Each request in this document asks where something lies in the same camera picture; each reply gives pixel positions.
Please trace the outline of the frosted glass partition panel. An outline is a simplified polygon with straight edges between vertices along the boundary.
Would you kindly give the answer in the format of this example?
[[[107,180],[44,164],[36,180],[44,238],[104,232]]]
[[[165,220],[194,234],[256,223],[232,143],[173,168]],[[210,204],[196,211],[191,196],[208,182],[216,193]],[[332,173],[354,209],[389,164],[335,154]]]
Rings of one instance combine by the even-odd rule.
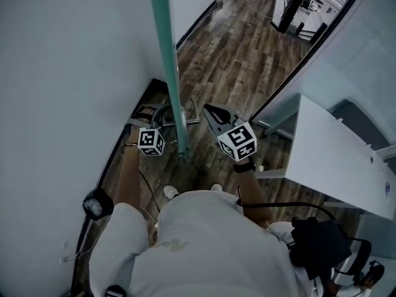
[[[333,112],[354,103],[396,144],[396,0],[354,0],[252,117],[267,126],[304,95]]]

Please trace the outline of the long dark grey desk divider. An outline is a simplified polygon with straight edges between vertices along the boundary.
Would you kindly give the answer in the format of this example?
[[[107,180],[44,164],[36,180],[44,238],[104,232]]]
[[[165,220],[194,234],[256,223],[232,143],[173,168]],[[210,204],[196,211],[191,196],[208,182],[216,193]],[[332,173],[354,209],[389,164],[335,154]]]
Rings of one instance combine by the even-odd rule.
[[[388,147],[390,144],[376,125],[352,102],[341,101],[332,112],[333,117],[342,119],[342,123],[353,131],[373,150]]]

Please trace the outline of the frosted glass door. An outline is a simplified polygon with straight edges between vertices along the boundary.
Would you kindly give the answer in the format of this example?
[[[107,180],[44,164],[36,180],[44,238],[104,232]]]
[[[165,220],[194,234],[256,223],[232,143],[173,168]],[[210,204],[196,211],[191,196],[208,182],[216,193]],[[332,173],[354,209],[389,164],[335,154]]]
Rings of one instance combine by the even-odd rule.
[[[179,75],[174,43],[171,1],[151,0],[161,58],[165,70],[166,83],[173,111],[178,156],[186,161],[190,157],[189,137],[187,134],[186,113],[179,94]]]

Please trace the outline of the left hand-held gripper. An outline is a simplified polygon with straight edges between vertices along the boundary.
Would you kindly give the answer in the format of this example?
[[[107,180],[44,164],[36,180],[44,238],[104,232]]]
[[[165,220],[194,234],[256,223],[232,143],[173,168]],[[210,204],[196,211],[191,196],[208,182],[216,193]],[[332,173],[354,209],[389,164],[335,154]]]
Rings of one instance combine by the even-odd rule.
[[[132,124],[146,123],[150,126],[158,126],[157,111],[157,105],[141,105],[132,115]],[[139,127],[139,138],[137,142],[124,144],[125,147],[137,147],[144,155],[148,156],[163,155],[165,145],[165,140],[158,129],[147,129],[144,127]]]

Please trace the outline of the person's right forearm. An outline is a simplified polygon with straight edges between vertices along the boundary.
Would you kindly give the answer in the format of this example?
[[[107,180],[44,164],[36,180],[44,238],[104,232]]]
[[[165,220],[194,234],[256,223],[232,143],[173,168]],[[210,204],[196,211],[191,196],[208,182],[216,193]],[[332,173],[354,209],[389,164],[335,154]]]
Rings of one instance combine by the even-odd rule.
[[[240,199],[243,205],[263,204],[264,197],[259,182],[252,170],[237,174],[240,188]],[[272,223],[272,213],[269,208],[243,207],[244,216],[256,225],[267,228]]]

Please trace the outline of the black wristband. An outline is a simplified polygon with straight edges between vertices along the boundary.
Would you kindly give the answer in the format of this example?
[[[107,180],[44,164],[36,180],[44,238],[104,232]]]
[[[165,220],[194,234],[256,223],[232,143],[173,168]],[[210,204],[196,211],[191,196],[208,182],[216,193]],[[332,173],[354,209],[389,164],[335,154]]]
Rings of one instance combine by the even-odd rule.
[[[233,169],[235,173],[245,173],[248,171],[255,171],[256,166],[253,161],[248,160],[246,163],[236,163],[233,165]]]

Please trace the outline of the black round device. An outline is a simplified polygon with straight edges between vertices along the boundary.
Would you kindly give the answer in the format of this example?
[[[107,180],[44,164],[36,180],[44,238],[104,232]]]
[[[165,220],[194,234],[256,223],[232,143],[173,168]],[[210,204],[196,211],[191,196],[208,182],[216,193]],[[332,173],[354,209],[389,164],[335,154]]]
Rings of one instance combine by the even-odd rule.
[[[93,221],[110,216],[114,210],[113,200],[102,188],[90,191],[82,206],[86,216]]]

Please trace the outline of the white desk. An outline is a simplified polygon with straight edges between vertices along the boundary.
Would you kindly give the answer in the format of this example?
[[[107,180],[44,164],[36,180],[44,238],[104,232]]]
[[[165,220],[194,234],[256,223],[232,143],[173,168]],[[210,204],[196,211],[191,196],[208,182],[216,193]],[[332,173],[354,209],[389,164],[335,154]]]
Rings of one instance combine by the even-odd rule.
[[[257,171],[257,178],[285,178],[393,220],[396,175],[381,156],[341,121],[303,95],[296,112],[286,167]]]

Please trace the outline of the white wall socket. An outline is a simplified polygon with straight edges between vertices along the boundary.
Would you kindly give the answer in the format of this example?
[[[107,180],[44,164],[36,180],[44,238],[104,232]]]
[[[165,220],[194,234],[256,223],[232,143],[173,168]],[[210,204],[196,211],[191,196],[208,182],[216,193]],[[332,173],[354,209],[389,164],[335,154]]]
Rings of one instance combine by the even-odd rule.
[[[59,262],[61,264],[66,263],[69,259],[69,251],[68,251],[68,247],[69,247],[69,242],[68,241],[64,241],[61,243],[61,249],[62,249],[62,255],[61,258],[59,260]]]

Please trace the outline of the black metal stand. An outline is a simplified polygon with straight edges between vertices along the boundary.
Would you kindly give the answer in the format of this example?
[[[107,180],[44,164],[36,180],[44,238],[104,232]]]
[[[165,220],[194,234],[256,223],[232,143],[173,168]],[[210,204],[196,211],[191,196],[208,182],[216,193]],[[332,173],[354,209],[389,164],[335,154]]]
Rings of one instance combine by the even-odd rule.
[[[271,24],[279,33],[285,33],[303,0],[275,0]]]

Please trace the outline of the person's white shirt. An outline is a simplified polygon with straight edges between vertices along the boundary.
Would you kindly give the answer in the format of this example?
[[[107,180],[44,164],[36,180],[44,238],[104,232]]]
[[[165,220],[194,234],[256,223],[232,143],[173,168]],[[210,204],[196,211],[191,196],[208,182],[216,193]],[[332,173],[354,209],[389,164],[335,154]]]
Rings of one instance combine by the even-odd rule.
[[[261,228],[229,193],[190,191],[164,206],[149,245],[142,214],[120,203],[90,257],[90,289],[95,297],[111,285],[130,297],[315,297],[314,282],[291,263],[291,230]]]

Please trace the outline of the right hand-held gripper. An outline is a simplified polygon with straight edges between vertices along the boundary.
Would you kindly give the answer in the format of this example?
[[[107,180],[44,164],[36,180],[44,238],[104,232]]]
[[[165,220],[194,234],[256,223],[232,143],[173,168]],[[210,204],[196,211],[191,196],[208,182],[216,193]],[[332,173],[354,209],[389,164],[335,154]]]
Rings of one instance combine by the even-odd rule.
[[[251,125],[236,110],[217,103],[204,105],[204,116],[220,150],[234,161],[257,152],[257,138]]]

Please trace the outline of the metal door handle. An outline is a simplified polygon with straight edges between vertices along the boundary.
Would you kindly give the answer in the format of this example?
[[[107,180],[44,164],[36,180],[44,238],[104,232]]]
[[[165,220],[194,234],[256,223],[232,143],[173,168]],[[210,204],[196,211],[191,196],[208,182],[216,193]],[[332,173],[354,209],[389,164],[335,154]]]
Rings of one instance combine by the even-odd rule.
[[[171,109],[171,105],[168,104],[144,104],[144,105],[157,105],[157,121],[158,126],[150,126],[149,124],[132,124],[132,117],[128,120],[128,124],[137,126],[137,127],[144,127],[147,129],[162,129],[167,127],[175,127],[176,123],[171,118],[166,118],[165,113]]]

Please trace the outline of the black equipment pack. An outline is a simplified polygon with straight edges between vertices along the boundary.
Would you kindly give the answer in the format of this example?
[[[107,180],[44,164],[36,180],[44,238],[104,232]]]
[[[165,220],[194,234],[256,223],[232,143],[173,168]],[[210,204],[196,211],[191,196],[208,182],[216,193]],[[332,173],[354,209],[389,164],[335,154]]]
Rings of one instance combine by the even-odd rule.
[[[291,225],[291,263],[304,268],[310,280],[318,277],[327,283],[332,269],[351,256],[347,236],[334,220],[294,218]]]

